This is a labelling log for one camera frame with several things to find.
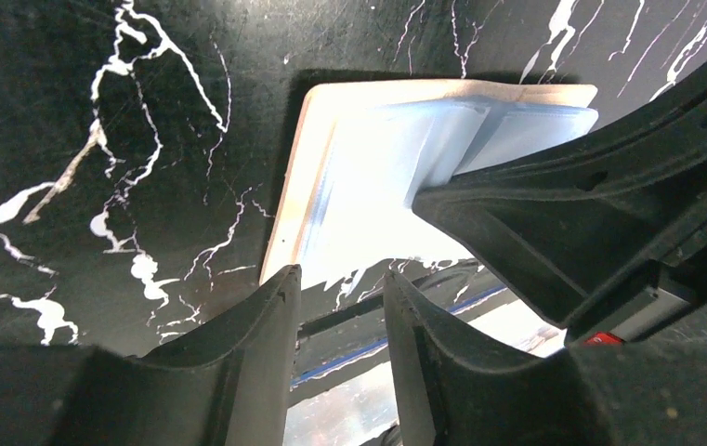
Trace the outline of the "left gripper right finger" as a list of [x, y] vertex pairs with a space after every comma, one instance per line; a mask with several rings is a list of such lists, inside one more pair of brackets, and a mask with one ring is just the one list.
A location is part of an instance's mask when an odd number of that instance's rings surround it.
[[707, 344], [583, 344], [540, 358], [396, 272], [384, 307], [407, 445], [707, 445]]

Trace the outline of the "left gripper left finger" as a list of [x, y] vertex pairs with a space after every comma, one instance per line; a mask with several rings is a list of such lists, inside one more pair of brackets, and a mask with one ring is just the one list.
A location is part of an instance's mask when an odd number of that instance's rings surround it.
[[301, 268], [142, 357], [0, 347], [0, 445], [279, 445]]

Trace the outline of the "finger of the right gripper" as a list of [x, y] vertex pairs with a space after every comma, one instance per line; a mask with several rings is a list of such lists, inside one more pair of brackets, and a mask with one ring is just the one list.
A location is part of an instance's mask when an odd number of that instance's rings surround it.
[[412, 208], [570, 342], [653, 335], [707, 304], [707, 61], [610, 125]]

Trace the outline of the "beige leather card holder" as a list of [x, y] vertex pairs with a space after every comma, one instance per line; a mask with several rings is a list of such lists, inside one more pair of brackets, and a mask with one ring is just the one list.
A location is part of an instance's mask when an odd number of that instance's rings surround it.
[[260, 276], [297, 264], [303, 288], [388, 258], [432, 263], [470, 252], [412, 210], [452, 177], [585, 135], [594, 85], [471, 79], [321, 84], [302, 104]]

